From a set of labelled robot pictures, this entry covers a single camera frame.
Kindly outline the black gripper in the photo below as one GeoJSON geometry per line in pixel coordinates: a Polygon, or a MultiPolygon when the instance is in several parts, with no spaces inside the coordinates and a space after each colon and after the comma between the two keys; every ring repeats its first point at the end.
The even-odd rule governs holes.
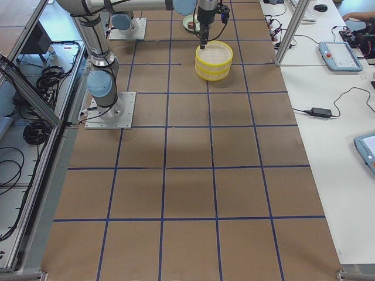
{"type": "Polygon", "coordinates": [[[197,19],[200,23],[200,49],[209,41],[209,25],[214,22],[218,0],[198,0],[197,19]]]}

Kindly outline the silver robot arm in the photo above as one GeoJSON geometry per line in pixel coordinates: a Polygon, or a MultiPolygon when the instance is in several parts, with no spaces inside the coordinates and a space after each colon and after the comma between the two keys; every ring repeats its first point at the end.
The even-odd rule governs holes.
{"type": "Polygon", "coordinates": [[[79,31],[91,59],[93,69],[87,78],[87,88],[93,96],[98,116],[112,118],[123,112],[118,100],[118,60],[111,51],[101,24],[101,11],[119,15],[122,19],[117,29],[131,29],[135,22],[134,11],[172,11],[189,15],[196,7],[195,1],[58,1],[68,12],[79,31]]]}
{"type": "Polygon", "coordinates": [[[181,15],[192,15],[193,30],[200,40],[200,49],[205,49],[209,39],[210,25],[216,15],[227,24],[229,9],[222,1],[105,1],[108,11],[112,13],[112,24],[122,32],[133,32],[136,20],[134,11],[174,10],[181,15]]]}

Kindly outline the person's hand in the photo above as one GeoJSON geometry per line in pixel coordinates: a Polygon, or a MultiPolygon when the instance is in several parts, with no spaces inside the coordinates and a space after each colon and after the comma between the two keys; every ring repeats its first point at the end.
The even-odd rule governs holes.
{"type": "Polygon", "coordinates": [[[343,16],[342,16],[342,19],[343,19],[344,22],[347,21],[347,20],[352,20],[352,19],[357,20],[357,19],[356,19],[356,14],[355,14],[355,13],[352,13],[352,12],[343,15],[343,16]]]}

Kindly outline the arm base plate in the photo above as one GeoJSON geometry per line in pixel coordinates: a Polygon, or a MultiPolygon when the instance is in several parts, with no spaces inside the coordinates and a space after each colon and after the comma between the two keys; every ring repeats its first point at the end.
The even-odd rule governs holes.
{"type": "Polygon", "coordinates": [[[127,15],[117,14],[112,17],[112,28],[109,40],[144,40],[146,32],[146,18],[129,18],[127,15]]]}
{"type": "Polygon", "coordinates": [[[136,92],[120,92],[117,102],[104,115],[107,109],[98,107],[94,98],[91,106],[96,107],[88,113],[88,121],[85,121],[86,129],[131,129],[134,116],[136,92]]]}

